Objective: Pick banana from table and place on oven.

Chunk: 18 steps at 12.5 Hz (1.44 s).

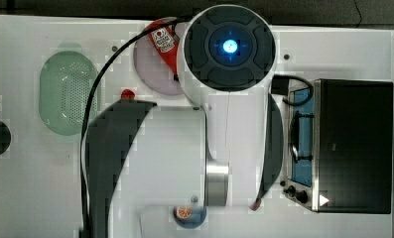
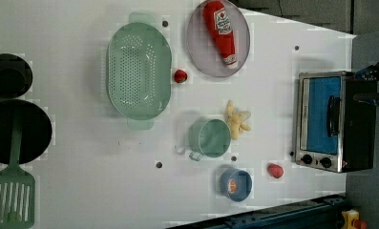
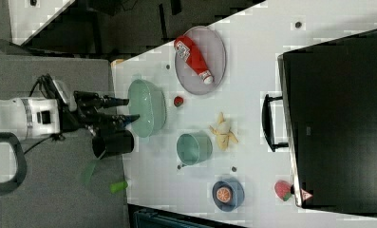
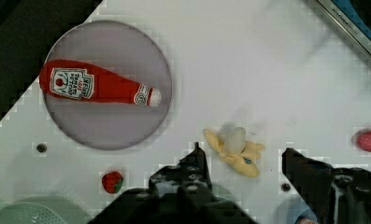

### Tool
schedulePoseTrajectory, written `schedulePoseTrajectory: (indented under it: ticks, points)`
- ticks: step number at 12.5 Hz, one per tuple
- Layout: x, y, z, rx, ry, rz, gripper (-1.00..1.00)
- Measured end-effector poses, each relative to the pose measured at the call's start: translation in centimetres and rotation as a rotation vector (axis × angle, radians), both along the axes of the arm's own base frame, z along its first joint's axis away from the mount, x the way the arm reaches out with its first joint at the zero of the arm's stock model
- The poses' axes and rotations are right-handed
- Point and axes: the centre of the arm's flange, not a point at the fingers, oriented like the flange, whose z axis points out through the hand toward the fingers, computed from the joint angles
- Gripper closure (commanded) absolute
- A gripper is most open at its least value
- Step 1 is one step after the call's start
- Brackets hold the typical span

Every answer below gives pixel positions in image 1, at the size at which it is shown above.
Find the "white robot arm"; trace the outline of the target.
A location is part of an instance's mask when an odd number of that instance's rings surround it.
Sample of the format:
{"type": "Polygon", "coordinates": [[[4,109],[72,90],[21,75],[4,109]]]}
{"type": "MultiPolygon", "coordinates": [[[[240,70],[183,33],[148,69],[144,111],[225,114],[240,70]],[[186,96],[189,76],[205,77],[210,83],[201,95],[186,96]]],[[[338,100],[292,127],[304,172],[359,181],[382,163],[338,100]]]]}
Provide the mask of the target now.
{"type": "Polygon", "coordinates": [[[82,238],[197,236],[215,212],[258,211],[282,167],[268,23],[236,5],[189,20],[177,46],[181,95],[120,99],[82,135],[82,238]]]}

